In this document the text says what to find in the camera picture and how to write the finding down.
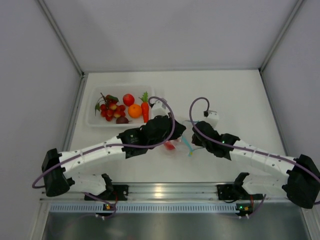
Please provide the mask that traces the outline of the fake orange carrot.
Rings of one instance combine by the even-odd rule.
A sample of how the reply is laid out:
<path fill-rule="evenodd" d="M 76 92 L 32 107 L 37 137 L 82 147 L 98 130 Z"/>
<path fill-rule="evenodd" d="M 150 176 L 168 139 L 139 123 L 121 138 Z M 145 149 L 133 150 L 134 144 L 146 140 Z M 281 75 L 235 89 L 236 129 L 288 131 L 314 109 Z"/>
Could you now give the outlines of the fake orange carrot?
<path fill-rule="evenodd" d="M 144 123 L 147 123 L 149 121 L 149 95 L 148 92 L 144 92 L 143 95 L 139 98 L 141 100 L 141 110 L 142 110 L 142 117 L 143 117 L 143 121 Z"/>

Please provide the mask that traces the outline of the fake orange fruit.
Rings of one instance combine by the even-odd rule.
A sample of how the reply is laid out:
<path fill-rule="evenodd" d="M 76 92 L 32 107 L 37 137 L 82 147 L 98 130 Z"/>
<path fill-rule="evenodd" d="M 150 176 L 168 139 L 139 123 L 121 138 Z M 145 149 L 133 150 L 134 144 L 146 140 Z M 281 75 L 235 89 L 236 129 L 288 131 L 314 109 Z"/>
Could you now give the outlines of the fake orange fruit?
<path fill-rule="evenodd" d="M 143 111 L 140 105 L 132 104 L 131 106 L 128 107 L 127 112 L 131 118 L 137 119 L 142 116 Z"/>

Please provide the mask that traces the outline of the clear zip top bag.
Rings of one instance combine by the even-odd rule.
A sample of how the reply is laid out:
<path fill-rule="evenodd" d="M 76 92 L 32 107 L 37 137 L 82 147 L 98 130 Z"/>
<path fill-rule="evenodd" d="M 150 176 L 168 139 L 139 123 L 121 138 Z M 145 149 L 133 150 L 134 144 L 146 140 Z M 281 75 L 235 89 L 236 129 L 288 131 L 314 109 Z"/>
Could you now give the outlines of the clear zip top bag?
<path fill-rule="evenodd" d="M 168 156 L 179 157 L 179 156 L 188 156 L 191 157 L 196 150 L 200 150 L 203 147 L 196 146 L 192 143 L 192 124 L 190 120 L 186 118 L 179 118 L 178 122 L 186 127 L 186 130 L 183 132 L 182 136 L 178 139 L 172 140 L 176 141 L 176 149 L 169 151 L 166 150 L 164 144 L 160 147 L 162 152 Z"/>

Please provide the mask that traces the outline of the dark red fake plum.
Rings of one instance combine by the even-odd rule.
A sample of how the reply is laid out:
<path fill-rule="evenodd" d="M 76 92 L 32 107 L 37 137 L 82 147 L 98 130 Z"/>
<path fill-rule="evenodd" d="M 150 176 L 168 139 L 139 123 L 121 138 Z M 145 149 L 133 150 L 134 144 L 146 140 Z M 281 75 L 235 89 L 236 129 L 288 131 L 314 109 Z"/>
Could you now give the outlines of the dark red fake plum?
<path fill-rule="evenodd" d="M 126 118 L 125 116 L 120 116 L 116 119 L 116 124 L 129 124 L 132 121 Z"/>

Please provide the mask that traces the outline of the fake red apple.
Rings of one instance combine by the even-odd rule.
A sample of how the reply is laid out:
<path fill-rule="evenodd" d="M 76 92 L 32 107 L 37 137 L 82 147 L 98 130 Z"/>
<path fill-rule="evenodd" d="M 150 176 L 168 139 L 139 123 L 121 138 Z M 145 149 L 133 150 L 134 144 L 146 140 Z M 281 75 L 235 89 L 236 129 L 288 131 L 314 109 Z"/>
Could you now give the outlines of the fake red apple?
<path fill-rule="evenodd" d="M 133 95 L 127 93 L 122 97 L 122 101 L 127 107 L 130 107 L 135 103 L 135 98 Z"/>

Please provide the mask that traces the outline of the fake red cherry bunch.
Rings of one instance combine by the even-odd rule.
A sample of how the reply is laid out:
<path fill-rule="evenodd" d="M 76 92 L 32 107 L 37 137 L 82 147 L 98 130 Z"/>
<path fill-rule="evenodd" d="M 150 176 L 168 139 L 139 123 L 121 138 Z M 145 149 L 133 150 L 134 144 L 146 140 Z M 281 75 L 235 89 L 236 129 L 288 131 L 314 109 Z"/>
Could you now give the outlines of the fake red cherry bunch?
<path fill-rule="evenodd" d="M 99 115 L 107 122 L 117 120 L 119 117 L 126 117 L 126 106 L 119 104 L 117 97 L 110 94 L 99 93 L 99 98 L 94 105 L 94 115 Z"/>

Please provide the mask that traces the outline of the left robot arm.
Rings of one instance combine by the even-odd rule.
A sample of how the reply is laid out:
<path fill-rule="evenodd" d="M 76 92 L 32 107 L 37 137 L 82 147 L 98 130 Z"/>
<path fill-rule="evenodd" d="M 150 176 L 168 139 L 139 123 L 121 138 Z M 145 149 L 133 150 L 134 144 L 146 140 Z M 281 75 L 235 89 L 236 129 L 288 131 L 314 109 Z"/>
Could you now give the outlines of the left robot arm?
<path fill-rule="evenodd" d="M 144 155 L 167 141 L 177 140 L 185 130 L 183 124 L 159 115 L 103 143 L 75 151 L 48 150 L 41 166 L 45 194 L 57 197 L 73 191 L 107 200 L 114 190 L 107 174 L 108 162 Z"/>

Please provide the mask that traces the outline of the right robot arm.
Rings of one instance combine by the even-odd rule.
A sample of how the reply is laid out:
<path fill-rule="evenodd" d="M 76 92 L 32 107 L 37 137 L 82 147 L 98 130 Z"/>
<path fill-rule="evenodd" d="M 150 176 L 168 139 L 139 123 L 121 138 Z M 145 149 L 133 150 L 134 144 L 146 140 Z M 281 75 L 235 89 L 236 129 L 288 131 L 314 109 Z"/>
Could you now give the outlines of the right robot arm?
<path fill-rule="evenodd" d="M 203 146 L 217 158 L 264 172 L 265 176 L 245 171 L 233 182 L 233 192 L 240 199 L 248 195 L 286 197 L 295 205 L 311 209 L 318 204 L 320 171 L 307 155 L 289 157 L 268 153 L 229 133 L 219 134 L 208 122 L 192 127 L 192 142 Z"/>

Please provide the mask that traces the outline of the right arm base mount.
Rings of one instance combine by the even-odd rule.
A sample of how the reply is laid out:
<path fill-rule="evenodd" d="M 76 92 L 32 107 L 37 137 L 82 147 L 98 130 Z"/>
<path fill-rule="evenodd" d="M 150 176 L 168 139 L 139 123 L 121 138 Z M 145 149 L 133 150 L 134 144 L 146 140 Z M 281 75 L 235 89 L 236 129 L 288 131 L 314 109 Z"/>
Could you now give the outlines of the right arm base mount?
<path fill-rule="evenodd" d="M 220 201 L 236 201 L 238 199 L 232 184 L 218 184 L 216 188 Z"/>

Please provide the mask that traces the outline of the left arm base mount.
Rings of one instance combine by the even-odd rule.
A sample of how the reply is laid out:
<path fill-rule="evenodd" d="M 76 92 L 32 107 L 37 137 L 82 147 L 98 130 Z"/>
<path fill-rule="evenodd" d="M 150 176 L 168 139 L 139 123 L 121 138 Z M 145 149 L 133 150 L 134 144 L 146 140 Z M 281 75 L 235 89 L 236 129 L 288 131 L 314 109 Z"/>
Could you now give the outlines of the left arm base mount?
<path fill-rule="evenodd" d="M 95 195 L 96 198 L 109 201 L 127 201 L 129 193 L 129 186 L 126 184 L 116 184 L 108 187 L 106 191 L 99 195 Z"/>

